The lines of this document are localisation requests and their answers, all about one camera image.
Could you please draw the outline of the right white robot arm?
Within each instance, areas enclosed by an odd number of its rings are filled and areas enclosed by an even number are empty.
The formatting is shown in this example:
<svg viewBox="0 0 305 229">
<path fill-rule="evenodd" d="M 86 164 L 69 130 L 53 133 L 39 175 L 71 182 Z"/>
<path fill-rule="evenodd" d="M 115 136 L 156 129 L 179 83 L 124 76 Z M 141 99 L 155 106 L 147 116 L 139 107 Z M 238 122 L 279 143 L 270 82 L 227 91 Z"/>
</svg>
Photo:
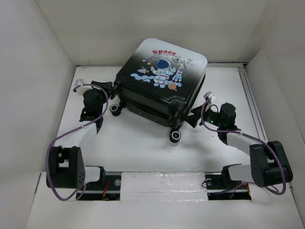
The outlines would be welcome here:
<svg viewBox="0 0 305 229">
<path fill-rule="evenodd" d="M 203 125 L 216 132 L 220 141 L 227 146 L 237 148 L 250 157 L 252 180 L 259 187 L 270 187 L 293 180 L 293 172 L 284 147 L 279 141 L 265 142 L 242 132 L 235 125 L 236 107 L 230 103 L 221 105 L 219 111 L 211 109 L 213 105 L 205 102 L 193 109 L 192 115 L 185 121 L 192 127 Z"/>
</svg>

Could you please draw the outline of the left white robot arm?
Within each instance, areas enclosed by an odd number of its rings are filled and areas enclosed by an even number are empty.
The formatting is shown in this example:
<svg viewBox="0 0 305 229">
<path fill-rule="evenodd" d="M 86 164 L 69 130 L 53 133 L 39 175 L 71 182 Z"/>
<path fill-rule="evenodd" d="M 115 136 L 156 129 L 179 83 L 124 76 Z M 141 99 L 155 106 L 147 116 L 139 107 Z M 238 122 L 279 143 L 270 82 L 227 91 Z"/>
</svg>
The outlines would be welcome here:
<svg viewBox="0 0 305 229">
<path fill-rule="evenodd" d="M 95 189 L 101 189 L 106 185 L 104 168 L 86 166 L 81 147 L 100 131 L 112 88 L 111 82 L 76 83 L 73 91 L 83 97 L 84 107 L 75 130 L 64 134 L 62 143 L 54 142 L 50 146 L 46 180 L 49 188 L 81 190 L 85 184 L 91 184 Z"/>
</svg>

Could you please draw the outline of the black kids space suitcase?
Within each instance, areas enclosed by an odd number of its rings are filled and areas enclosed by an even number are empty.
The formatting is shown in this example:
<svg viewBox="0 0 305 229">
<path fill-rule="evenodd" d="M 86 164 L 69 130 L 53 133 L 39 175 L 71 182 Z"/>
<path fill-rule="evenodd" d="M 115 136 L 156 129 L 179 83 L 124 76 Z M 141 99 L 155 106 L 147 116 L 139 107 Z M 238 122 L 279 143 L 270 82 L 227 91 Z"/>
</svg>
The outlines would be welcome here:
<svg viewBox="0 0 305 229">
<path fill-rule="evenodd" d="M 113 116 L 127 108 L 162 126 L 169 127 L 170 141 L 179 131 L 205 80 L 207 58 L 194 51 L 161 41 L 145 39 L 116 74 L 110 106 Z"/>
</svg>

